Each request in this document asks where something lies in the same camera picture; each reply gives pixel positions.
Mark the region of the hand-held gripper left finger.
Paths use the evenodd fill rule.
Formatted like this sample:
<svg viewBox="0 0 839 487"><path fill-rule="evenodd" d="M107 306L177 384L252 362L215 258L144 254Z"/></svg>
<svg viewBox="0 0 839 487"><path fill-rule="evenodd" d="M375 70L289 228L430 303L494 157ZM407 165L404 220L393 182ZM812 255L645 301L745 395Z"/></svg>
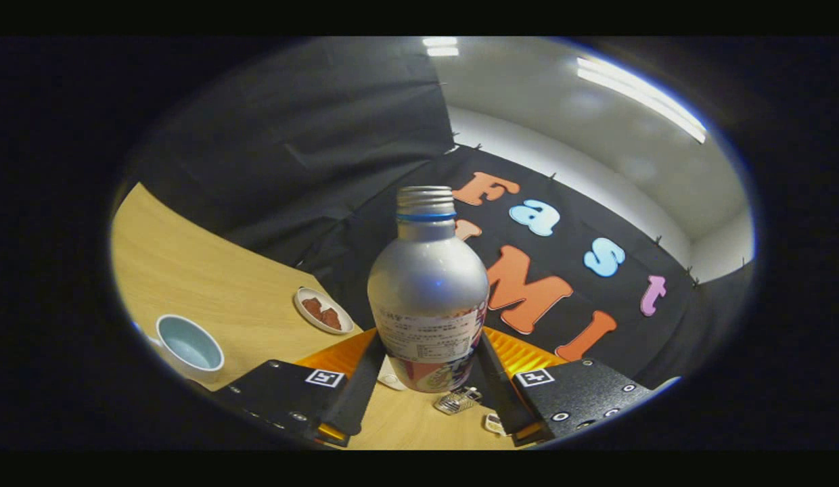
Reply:
<svg viewBox="0 0 839 487"><path fill-rule="evenodd" d="M386 357L368 330L297 363L270 360L217 390L217 401L275 434L348 446L361 432Z"/></svg>

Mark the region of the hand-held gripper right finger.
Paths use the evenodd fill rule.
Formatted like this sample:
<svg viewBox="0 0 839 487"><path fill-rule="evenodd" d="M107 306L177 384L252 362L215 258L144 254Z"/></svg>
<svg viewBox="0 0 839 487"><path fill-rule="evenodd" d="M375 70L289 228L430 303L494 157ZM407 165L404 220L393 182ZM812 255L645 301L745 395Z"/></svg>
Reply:
<svg viewBox="0 0 839 487"><path fill-rule="evenodd" d="M654 391L595 358L574 363L483 329L476 347L485 398L516 447L574 440L642 406Z"/></svg>

